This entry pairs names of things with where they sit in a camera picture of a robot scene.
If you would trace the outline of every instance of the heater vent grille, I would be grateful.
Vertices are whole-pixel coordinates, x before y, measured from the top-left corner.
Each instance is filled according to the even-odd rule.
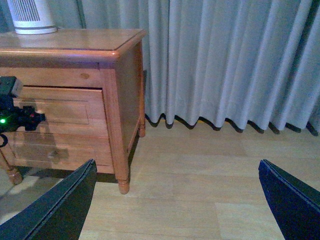
[[[12,18],[14,21],[40,21],[35,0],[9,0],[13,6]]]

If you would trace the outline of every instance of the wooden nightstand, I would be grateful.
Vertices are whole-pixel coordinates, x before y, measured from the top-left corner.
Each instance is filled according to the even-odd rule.
[[[24,84],[15,106],[34,106],[47,120],[36,131],[6,133],[1,166],[75,170],[93,158],[99,173],[115,174],[129,191],[128,156],[145,135],[141,29],[60,29],[0,34],[0,76]]]

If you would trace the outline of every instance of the nightstand top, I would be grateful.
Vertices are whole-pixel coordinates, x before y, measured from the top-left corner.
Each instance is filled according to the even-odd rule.
[[[142,29],[59,29],[48,34],[0,33],[0,58],[110,62],[146,35]]]

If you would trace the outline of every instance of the drawer knob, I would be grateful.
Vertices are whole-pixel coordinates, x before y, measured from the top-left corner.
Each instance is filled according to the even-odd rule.
[[[90,78],[90,75],[88,73],[81,73],[80,76],[83,78],[83,79],[88,79]]]
[[[47,157],[48,157],[48,159],[54,159],[57,156],[58,156],[58,151],[57,150],[53,150],[53,151],[49,152]]]

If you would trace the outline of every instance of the turned wooden leg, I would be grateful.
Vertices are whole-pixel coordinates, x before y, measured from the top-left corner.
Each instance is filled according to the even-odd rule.
[[[118,180],[118,186],[121,194],[127,194],[129,192],[129,180]]]
[[[18,169],[13,167],[11,170],[6,171],[10,182],[12,182],[13,185],[18,185],[22,182],[22,176]]]

